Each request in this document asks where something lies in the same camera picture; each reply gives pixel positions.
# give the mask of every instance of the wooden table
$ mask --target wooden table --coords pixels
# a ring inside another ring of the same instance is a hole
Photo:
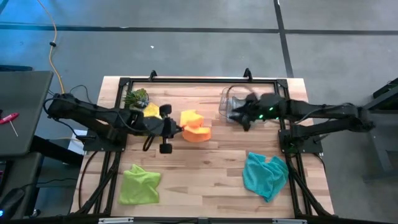
[[[120,77],[104,77],[98,104],[107,108],[114,106]],[[307,101],[304,80],[287,79],[290,97]],[[267,84],[248,84],[258,93],[274,92]],[[205,125],[211,127],[212,138],[201,143],[186,142],[181,135],[171,140],[172,154],[160,154],[157,139],[147,152],[142,151],[144,137],[129,136],[119,166],[112,216],[134,217],[226,217],[226,218],[290,218],[294,216],[289,183],[271,203],[244,188],[242,170],[248,152],[267,156],[279,156],[277,140],[279,125],[256,123],[249,132],[238,124],[230,124],[220,116],[218,107],[221,92],[230,83],[134,83],[133,89],[145,88],[150,101],[171,104],[171,117],[179,123],[180,112],[196,109],[205,117]],[[85,156],[82,168],[89,155]],[[104,153],[99,152],[88,165],[84,177],[82,202],[93,193],[100,179]],[[303,165],[308,188],[324,208],[333,213],[328,184],[322,163],[311,154],[303,154]],[[160,172],[162,180],[157,188],[160,203],[150,205],[121,205],[118,197],[123,171],[137,164],[147,171]],[[108,190],[104,191],[103,210]],[[71,212],[78,209],[76,189]],[[298,191],[300,208],[303,198]]]

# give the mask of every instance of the teal towel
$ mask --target teal towel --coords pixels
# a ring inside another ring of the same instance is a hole
[[[287,165],[277,156],[266,162],[264,155],[249,152],[243,169],[243,182],[245,188],[270,202],[286,184],[288,174]]]

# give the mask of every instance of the lime green cloth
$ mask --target lime green cloth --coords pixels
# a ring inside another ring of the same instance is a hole
[[[159,182],[160,173],[146,172],[133,164],[131,170],[123,172],[119,203],[124,205],[159,203],[159,194],[156,191]]]

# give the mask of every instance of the concrete floor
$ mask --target concrete floor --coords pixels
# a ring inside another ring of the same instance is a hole
[[[272,0],[42,2],[60,25],[278,28]],[[398,30],[398,2],[394,0],[279,0],[279,4],[286,29]],[[15,23],[50,21],[36,1],[9,0],[0,24]],[[0,63],[51,70],[47,57],[52,38],[52,31],[2,30]],[[311,103],[368,102],[373,91],[397,78],[397,42],[397,35],[287,34],[294,77],[305,79]],[[65,88],[84,84],[93,101],[103,76],[149,75],[153,69],[164,76],[238,77],[249,67],[256,77],[287,77],[279,34],[60,31],[57,45],[53,61]],[[59,91],[55,78],[51,90]],[[75,94],[85,97],[83,90]],[[50,139],[71,135],[44,115],[37,134]],[[377,172],[367,135],[345,131],[332,134],[322,144],[336,214],[396,222],[398,181],[362,181],[362,175]],[[72,193],[66,187],[41,192],[37,205],[43,215],[67,213],[70,201],[64,196],[49,203],[43,203],[43,198]]]

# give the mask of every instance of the small potted plant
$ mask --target small potted plant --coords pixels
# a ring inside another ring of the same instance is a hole
[[[129,108],[144,109],[149,103],[148,93],[143,88],[136,91],[128,91],[126,97],[124,97],[124,103]]]

